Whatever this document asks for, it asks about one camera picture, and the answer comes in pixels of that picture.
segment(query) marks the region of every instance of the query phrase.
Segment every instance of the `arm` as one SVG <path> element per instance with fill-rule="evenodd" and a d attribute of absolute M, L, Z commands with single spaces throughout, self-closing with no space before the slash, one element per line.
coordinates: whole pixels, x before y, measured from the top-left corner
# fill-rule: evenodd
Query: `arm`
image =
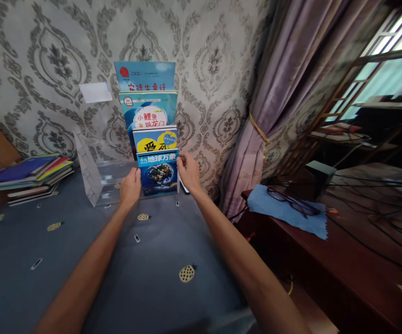
<path fill-rule="evenodd" d="M 132 168 L 122 180 L 121 201 L 116 211 L 46 310 L 35 333 L 80 333 L 102 284 L 123 221 L 139 199 L 139 193 L 140 170 Z"/>
<path fill-rule="evenodd" d="M 265 333 L 310 333 L 294 302 L 253 247 L 202 189 L 199 165 L 180 153 L 178 171 L 193 195 L 231 272 Z"/>

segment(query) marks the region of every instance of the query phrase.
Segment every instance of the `earth image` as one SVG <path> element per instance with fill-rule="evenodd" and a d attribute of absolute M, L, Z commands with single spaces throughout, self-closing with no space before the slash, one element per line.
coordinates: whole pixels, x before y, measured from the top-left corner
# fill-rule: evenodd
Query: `earth image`
<path fill-rule="evenodd" d="M 173 174 L 173 168 L 169 164 L 161 164 L 150 166 L 145 175 L 154 183 L 165 184 L 170 182 Z"/>

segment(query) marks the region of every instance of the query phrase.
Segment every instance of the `wall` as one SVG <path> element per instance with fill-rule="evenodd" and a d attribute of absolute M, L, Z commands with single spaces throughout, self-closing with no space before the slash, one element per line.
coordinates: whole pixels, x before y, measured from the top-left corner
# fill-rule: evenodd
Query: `wall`
<path fill-rule="evenodd" d="M 72 129 L 131 158 L 114 61 L 175 61 L 179 148 L 209 195 L 233 148 L 270 25 L 269 1 L 0 0 L 0 129 L 23 156 L 76 157 Z M 78 84 L 109 82 L 114 100 L 85 104 Z"/>

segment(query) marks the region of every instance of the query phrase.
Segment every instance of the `blue cleaning cloth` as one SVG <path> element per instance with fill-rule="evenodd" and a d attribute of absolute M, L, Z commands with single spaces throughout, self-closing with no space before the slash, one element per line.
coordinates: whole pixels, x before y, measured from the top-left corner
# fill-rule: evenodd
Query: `blue cleaning cloth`
<path fill-rule="evenodd" d="M 272 196 L 267 193 L 267 187 L 262 185 L 256 185 L 247 199 L 247 205 L 250 211 L 284 220 L 289 225 L 313 233 L 323 240 L 327 240 L 326 205 L 322 203 L 305 202 L 320 210 L 320 214 L 304 218 L 303 214 L 293 209 L 287 201 L 280 202 L 272 198 Z"/>

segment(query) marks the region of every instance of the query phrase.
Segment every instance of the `eyeglasses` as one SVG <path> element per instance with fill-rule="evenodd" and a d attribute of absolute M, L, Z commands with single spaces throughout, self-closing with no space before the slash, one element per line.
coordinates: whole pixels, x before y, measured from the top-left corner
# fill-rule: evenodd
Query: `eyeglasses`
<path fill-rule="evenodd" d="M 277 201 L 288 202 L 292 209 L 295 209 L 296 211 L 301 213 L 306 219 L 309 219 L 307 216 L 316 216 L 320 214 L 320 210 L 314 208 L 313 206 L 310 206 L 300 199 L 294 199 L 272 188 L 267 188 L 267 193 Z"/>

